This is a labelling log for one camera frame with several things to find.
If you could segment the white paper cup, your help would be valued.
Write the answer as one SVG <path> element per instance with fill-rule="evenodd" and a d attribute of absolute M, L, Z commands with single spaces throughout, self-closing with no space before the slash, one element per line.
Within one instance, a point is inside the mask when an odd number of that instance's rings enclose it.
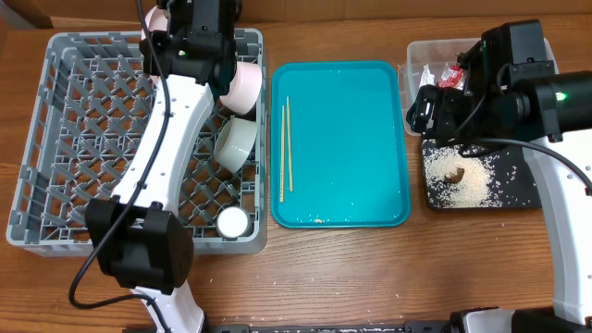
<path fill-rule="evenodd" d="M 251 215 L 238 206 L 225 208 L 217 217 L 216 232 L 225 239 L 250 236 L 253 232 Z"/>

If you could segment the grey round bowl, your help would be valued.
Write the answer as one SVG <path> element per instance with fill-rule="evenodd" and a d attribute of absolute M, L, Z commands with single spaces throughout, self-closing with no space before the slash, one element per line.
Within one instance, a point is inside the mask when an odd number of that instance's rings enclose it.
<path fill-rule="evenodd" d="M 255 122 L 232 117 L 219 132 L 214 158 L 219 165 L 234 173 L 246 162 L 257 137 Z"/>

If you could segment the small pink bowl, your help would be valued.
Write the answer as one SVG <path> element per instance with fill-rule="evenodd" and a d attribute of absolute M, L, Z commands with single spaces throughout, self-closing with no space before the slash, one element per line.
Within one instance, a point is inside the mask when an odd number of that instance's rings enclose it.
<path fill-rule="evenodd" d="M 254 63 L 239 61 L 226 95 L 219 97 L 223 106 L 243 116 L 254 107 L 263 84 L 263 72 Z"/>

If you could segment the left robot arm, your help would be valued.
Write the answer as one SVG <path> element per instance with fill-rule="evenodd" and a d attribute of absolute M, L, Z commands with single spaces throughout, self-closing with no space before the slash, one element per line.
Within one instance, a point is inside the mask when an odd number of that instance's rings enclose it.
<path fill-rule="evenodd" d="M 108 199 L 89 201 L 84 223 L 93 250 L 74 277 L 76 290 L 92 263 L 129 294 L 100 306 L 140 300 L 158 332 L 200 332 L 204 311 L 196 304 L 187 277 L 194 244 L 179 219 L 179 195 L 200 129 L 216 100 L 226 95 L 237 71 L 237 1 L 159 1 L 164 30 L 143 22 L 140 50 L 145 74 L 158 82 L 141 142 Z"/>

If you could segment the red snack wrapper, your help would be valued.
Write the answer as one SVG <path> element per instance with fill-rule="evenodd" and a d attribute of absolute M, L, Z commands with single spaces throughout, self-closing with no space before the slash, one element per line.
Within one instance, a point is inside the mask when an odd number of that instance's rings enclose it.
<path fill-rule="evenodd" d="M 447 65 L 438 81 L 440 88 L 455 88 L 462 90 L 465 79 L 465 71 L 458 65 Z"/>

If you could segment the brown food scrap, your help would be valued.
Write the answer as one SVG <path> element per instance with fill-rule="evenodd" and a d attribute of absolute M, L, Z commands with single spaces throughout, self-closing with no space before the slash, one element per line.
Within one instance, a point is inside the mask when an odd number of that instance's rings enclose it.
<path fill-rule="evenodd" d="M 456 184 L 459 183 L 464 176 L 465 169 L 462 167 L 457 167 L 455 170 L 451 172 L 447 172 L 444 176 L 444 179 L 449 184 Z"/>

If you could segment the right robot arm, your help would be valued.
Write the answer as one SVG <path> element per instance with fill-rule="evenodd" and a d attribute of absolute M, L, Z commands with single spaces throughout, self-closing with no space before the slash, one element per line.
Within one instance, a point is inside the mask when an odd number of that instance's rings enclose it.
<path fill-rule="evenodd" d="M 453 313 L 449 332 L 587 332 L 591 328 L 591 74 L 560 73 L 541 23 L 485 31 L 457 57 L 461 89 L 420 88 L 406 120 L 413 132 L 463 157 L 518 146 L 535 181 L 551 249 L 549 308 Z"/>

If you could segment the large white round plate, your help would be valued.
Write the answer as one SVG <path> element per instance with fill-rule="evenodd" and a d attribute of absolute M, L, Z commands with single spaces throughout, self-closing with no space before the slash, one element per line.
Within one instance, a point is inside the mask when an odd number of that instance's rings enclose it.
<path fill-rule="evenodd" d="M 168 12 L 154 6 L 145 16 L 148 31 L 167 31 Z"/>

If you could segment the wooden chopstick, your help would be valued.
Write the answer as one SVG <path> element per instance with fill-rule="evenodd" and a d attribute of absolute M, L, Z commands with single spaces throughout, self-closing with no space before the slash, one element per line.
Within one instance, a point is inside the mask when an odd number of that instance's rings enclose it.
<path fill-rule="evenodd" d="M 285 129 L 286 129 L 285 106 L 281 106 L 281 128 L 280 128 L 280 183 L 279 183 L 279 202 L 284 202 L 285 185 Z"/>
<path fill-rule="evenodd" d="M 293 192 L 293 171 L 292 171 L 292 149 L 291 149 L 291 113 L 290 113 L 290 97 L 286 98 L 286 117 L 287 117 L 287 139 L 288 139 L 288 168 L 289 168 L 289 186 L 290 192 Z"/>

